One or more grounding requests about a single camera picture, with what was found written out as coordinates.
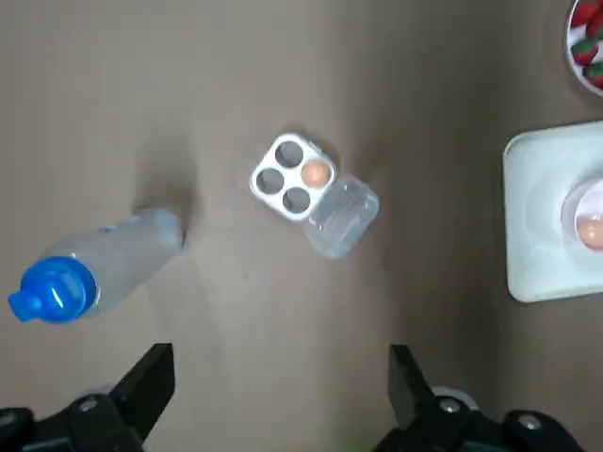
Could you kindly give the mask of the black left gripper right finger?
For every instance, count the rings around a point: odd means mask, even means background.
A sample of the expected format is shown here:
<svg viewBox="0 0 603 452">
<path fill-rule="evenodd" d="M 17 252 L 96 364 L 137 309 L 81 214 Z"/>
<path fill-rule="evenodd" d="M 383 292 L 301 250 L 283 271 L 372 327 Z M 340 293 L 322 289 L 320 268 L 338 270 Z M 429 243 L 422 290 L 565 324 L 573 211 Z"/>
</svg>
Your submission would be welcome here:
<svg viewBox="0 0 603 452">
<path fill-rule="evenodd" d="M 500 421 L 484 415 L 465 392 L 439 391 L 425 379 L 411 349 L 392 345 L 388 396 L 396 426 L 378 451 L 580 451 L 582 446 L 555 418 L 513 410 Z"/>
</svg>

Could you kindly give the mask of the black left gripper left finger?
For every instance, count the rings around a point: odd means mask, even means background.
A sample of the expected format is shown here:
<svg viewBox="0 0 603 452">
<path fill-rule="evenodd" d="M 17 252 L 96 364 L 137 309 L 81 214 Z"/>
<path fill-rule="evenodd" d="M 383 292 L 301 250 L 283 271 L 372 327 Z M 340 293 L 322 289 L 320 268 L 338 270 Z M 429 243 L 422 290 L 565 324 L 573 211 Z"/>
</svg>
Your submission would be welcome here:
<svg viewBox="0 0 603 452">
<path fill-rule="evenodd" d="M 28 408 L 3 408 L 1 449 L 142 451 L 173 394 L 173 346 L 155 344 L 106 394 L 83 395 L 41 420 Z"/>
</svg>

